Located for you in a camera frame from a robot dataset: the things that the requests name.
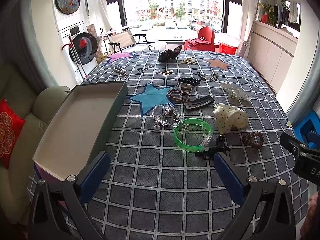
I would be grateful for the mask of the gold knot brooch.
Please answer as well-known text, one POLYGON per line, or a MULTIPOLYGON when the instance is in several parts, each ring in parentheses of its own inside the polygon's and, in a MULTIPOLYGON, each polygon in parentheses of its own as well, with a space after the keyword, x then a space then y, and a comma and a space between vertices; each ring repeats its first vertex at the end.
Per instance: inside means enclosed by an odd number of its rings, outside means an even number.
POLYGON ((161 72, 162 75, 171 75, 172 73, 173 73, 173 70, 165 70, 161 72))

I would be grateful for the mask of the clear plastic claw clip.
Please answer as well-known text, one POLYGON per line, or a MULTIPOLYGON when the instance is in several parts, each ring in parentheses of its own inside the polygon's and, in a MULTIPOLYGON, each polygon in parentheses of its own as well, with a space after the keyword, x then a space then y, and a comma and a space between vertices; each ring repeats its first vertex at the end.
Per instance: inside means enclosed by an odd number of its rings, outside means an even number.
POLYGON ((243 89, 232 85, 231 83, 220 81, 221 88, 231 97, 245 101, 250 101, 251 97, 243 89))

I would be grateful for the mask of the black comb hair clip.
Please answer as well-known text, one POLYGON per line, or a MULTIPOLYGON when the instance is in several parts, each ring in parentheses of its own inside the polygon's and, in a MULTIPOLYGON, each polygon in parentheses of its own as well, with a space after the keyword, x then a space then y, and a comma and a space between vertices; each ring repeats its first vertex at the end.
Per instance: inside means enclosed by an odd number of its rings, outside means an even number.
POLYGON ((187 110, 192 110, 207 106, 213 102, 214 99, 210 95, 207 95, 196 100, 185 102, 183 105, 187 110))

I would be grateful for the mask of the dark metal hair pin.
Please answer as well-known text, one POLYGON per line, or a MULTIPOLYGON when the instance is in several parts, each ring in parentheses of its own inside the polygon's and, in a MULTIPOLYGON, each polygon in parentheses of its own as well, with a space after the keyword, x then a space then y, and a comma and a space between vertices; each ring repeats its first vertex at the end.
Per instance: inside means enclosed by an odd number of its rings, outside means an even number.
POLYGON ((197 72, 196 74, 202 81, 206 81, 206 77, 201 72, 197 72))

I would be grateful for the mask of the brown braided hair band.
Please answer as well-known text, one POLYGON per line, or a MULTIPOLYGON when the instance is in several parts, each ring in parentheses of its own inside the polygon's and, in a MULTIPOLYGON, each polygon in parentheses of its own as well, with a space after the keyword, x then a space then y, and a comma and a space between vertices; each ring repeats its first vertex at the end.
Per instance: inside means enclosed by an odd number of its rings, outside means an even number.
POLYGON ((168 91, 168 97, 173 101, 185 103, 190 101, 192 91, 191 87, 175 87, 168 91))

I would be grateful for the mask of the beige wall cabinet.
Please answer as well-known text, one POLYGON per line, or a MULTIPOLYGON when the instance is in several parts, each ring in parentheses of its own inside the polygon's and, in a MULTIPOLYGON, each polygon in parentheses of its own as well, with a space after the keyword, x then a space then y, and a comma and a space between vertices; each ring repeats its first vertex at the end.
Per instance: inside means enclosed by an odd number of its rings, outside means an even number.
POLYGON ((249 63, 278 93, 295 55, 298 39, 283 29, 255 21, 249 39, 249 63))

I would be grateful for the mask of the red plastic stool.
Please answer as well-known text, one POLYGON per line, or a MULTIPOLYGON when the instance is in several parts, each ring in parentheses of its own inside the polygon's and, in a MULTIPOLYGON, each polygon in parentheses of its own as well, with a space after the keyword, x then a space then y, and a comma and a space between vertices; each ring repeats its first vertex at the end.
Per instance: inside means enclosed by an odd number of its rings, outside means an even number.
POLYGON ((221 37, 218 42, 218 52, 228 55, 235 55, 240 40, 231 36, 221 37))

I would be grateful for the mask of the green plastic bangle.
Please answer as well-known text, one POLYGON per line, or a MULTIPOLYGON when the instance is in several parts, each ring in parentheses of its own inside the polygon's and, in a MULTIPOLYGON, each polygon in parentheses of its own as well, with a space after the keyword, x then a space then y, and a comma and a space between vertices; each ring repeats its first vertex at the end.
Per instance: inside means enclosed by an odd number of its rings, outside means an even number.
POLYGON ((213 136, 213 129, 204 120, 184 119, 174 128, 174 142, 185 152, 204 151, 213 136))

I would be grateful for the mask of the yellow flower plant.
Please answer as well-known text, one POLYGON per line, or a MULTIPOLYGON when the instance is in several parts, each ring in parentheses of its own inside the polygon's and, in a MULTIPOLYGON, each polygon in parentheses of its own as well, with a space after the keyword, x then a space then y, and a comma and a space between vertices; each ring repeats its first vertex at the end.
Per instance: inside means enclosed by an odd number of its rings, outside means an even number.
POLYGON ((277 21, 274 12, 274 6, 270 5, 268 2, 258 3, 258 6, 263 10, 261 22, 274 25, 277 21))

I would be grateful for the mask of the red plastic chair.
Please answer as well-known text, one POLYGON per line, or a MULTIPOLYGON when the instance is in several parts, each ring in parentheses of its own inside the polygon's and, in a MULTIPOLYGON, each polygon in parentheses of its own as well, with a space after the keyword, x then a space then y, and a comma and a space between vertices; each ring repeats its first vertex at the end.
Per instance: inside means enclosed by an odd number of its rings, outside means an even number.
POLYGON ((197 38, 189 38, 184 43, 184 50, 215 51, 215 33, 209 26, 199 30, 197 38))

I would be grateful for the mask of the cream polka dot scrunchie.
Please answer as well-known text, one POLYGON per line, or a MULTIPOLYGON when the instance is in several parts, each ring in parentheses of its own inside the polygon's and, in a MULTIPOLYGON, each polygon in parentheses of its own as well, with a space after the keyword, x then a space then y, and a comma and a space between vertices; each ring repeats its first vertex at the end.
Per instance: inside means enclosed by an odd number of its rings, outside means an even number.
POLYGON ((218 103, 213 108, 213 117, 220 134, 227 134, 233 127, 244 129, 248 126, 248 115, 242 109, 218 103))

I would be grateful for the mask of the gold fan earring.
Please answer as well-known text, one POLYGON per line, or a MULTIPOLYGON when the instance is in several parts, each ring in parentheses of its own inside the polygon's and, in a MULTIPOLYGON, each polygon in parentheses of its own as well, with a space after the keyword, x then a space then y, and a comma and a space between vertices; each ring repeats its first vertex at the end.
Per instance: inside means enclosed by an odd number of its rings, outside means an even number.
POLYGON ((212 82, 217 82, 218 80, 219 80, 218 74, 216 74, 216 73, 213 73, 211 75, 211 77, 209 78, 209 81, 212 81, 212 82))

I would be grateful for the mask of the leopard print scrunchie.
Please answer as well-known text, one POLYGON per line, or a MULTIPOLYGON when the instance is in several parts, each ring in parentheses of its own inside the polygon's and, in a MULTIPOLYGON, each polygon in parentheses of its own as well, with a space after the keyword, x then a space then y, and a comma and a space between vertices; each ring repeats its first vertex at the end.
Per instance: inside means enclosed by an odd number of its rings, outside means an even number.
POLYGON ((167 49, 167 50, 160 53, 157 61, 160 63, 166 63, 169 60, 175 60, 177 58, 177 56, 179 55, 179 53, 181 52, 181 50, 182 50, 181 44, 179 46, 177 46, 174 50, 167 49))

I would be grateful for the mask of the black claw hair clip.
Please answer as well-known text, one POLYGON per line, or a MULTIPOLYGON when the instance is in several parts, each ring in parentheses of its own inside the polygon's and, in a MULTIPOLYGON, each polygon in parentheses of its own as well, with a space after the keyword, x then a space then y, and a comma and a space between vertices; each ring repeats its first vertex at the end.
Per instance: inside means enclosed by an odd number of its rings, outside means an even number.
POLYGON ((195 156, 204 160, 214 160, 214 156, 222 152, 225 156, 228 156, 231 149, 225 144, 225 136, 220 135, 216 139, 216 145, 208 148, 207 150, 196 152, 195 156))

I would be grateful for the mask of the green box lid tray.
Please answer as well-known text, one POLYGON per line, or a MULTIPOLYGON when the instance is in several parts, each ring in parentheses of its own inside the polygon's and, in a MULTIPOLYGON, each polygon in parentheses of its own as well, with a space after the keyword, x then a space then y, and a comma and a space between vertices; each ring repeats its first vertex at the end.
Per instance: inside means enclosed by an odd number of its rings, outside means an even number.
POLYGON ((56 182, 79 174, 103 150, 127 93, 124 81, 75 86, 34 154, 40 177, 56 182))

